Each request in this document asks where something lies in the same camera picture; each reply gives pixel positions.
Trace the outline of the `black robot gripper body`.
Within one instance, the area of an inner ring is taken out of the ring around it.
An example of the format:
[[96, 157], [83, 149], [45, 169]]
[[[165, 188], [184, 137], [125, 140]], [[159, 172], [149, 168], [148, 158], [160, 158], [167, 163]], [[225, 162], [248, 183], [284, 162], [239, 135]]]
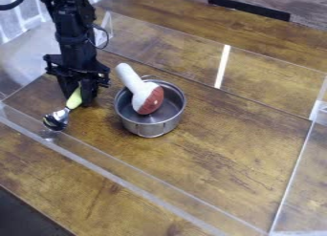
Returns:
[[47, 54], [45, 72], [49, 75], [96, 79], [99, 86], [109, 85], [109, 68], [97, 60], [93, 37], [57, 37], [60, 54]]

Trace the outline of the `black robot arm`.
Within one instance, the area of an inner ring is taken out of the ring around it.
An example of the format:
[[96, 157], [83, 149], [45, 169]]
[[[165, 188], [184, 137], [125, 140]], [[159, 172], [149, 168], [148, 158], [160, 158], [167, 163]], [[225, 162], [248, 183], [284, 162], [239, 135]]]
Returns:
[[69, 98], [80, 88], [81, 105], [89, 106], [100, 87], [109, 86], [109, 68], [97, 60], [93, 29], [96, 10], [88, 0], [41, 0], [55, 25], [60, 54], [47, 54], [45, 72], [55, 75]]

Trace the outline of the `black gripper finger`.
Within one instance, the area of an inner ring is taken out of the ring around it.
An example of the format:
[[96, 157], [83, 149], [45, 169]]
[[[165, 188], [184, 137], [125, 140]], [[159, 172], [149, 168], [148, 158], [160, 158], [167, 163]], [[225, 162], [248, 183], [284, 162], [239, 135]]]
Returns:
[[79, 81], [76, 77], [59, 76], [57, 77], [59, 86], [65, 98], [69, 98], [75, 89], [79, 86]]
[[80, 81], [80, 96], [81, 105], [88, 107], [92, 103], [93, 98], [97, 96], [99, 83], [96, 79], [84, 78]]

